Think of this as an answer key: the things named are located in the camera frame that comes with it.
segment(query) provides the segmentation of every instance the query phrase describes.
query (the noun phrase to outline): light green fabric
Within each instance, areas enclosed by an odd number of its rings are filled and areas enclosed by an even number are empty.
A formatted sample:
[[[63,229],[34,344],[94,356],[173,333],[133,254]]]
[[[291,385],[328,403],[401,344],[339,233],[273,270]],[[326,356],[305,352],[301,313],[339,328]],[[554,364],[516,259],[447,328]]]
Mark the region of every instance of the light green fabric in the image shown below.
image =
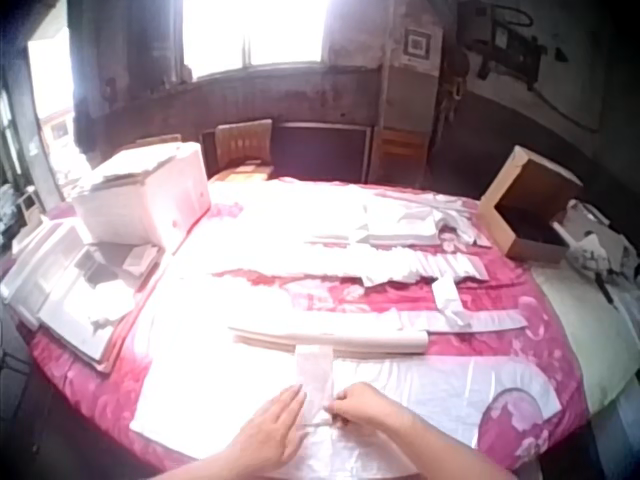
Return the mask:
[[[638,337],[629,320],[607,303],[595,282],[568,264],[533,267],[532,272],[578,357],[593,415],[622,391],[640,367]]]

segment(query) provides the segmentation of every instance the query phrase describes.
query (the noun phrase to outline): framed picture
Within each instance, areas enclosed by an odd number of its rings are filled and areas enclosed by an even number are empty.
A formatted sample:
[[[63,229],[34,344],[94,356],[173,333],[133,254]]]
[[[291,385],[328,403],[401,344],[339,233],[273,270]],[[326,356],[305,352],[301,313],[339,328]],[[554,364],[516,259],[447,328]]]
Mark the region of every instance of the framed picture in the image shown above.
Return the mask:
[[[422,30],[407,28],[404,32],[402,53],[409,58],[426,61],[431,56],[431,34]]]

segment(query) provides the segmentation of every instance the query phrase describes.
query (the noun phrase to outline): pink flower pattern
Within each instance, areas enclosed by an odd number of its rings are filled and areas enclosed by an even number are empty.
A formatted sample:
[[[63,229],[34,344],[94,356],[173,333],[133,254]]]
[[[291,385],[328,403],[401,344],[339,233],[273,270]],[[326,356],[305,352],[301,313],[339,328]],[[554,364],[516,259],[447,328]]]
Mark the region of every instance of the pink flower pattern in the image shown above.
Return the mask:
[[[298,183],[285,180],[277,184],[283,195],[292,195],[287,186]],[[326,188],[330,191],[342,186],[327,184]],[[473,208],[476,202],[469,200],[466,205]],[[197,271],[199,259],[212,254],[207,241],[212,232],[233,222],[241,211],[239,204],[213,205],[175,255],[160,284],[170,282],[178,271]],[[562,324],[530,273],[506,259],[495,248],[474,246],[466,249],[469,254],[482,259],[491,278],[486,283],[465,281],[459,285],[465,308],[519,308],[527,319],[528,327],[481,334],[434,334],[425,353],[511,355],[527,359],[547,375],[562,405],[562,411],[543,421],[535,401],[523,392],[506,392],[494,400],[480,423],[478,448],[505,467],[512,468],[538,455],[586,422],[588,410],[581,370]],[[441,247],[424,250],[443,251]],[[427,281],[413,285],[380,285],[365,292],[357,282],[345,280],[285,280],[243,272],[239,274],[256,283],[278,285],[292,296],[298,308],[308,310],[383,312],[390,308],[436,309]],[[189,459],[129,428],[152,361],[149,342],[145,341],[149,325],[135,323],[135,318],[133,320],[133,328],[108,376],[95,371],[45,329],[40,329],[33,336],[30,350],[45,375],[82,415],[139,458],[161,469],[170,469]],[[136,342],[137,335],[144,337],[142,341],[138,338]]]

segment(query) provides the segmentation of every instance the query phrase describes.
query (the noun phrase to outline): person's left hand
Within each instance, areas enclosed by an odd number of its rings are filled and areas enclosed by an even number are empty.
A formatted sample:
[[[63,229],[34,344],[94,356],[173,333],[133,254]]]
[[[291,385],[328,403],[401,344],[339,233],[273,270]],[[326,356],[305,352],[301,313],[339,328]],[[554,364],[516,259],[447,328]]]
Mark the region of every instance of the person's left hand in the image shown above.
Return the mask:
[[[306,437],[296,429],[305,398],[300,385],[289,387],[262,406],[240,429],[228,453],[243,477],[263,475],[296,456]]]

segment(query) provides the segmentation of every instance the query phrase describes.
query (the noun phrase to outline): open box lid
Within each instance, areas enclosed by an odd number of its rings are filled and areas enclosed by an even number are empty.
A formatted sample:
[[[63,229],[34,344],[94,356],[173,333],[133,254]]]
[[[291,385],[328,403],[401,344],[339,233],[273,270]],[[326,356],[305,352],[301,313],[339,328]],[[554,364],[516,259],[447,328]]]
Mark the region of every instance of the open box lid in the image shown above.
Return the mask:
[[[582,182],[569,170],[516,145],[482,196],[480,208],[512,207],[550,222],[581,189]]]

